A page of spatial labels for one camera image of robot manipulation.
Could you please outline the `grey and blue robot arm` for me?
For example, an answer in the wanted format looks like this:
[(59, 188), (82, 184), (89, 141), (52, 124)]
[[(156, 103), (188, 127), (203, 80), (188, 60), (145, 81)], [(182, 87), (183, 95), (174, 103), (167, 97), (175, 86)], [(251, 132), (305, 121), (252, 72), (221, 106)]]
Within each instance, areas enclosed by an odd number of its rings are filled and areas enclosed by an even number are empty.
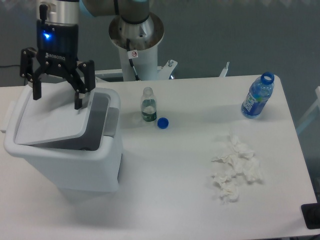
[(20, 76), (28, 81), (34, 100), (42, 97), (41, 75), (65, 79), (74, 89), (74, 108), (96, 87), (95, 63), (79, 61), (79, 11), (93, 17), (115, 16), (116, 33), (127, 51), (145, 49), (154, 23), (147, 0), (38, 0), (37, 48), (21, 50)]

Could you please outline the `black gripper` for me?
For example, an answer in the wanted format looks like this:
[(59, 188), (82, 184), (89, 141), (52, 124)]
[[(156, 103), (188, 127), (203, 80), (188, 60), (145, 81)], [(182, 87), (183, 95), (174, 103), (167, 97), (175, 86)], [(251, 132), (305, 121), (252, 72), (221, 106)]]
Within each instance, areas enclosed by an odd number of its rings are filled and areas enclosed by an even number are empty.
[[(34, 100), (42, 97), (41, 74), (62, 77), (74, 89), (74, 109), (82, 107), (82, 97), (96, 87), (95, 62), (77, 64), (79, 38), (78, 3), (38, 3), (36, 8), (37, 49), (24, 48), (20, 54), (20, 72), (32, 87)], [(33, 70), (33, 58), (40, 67)]]

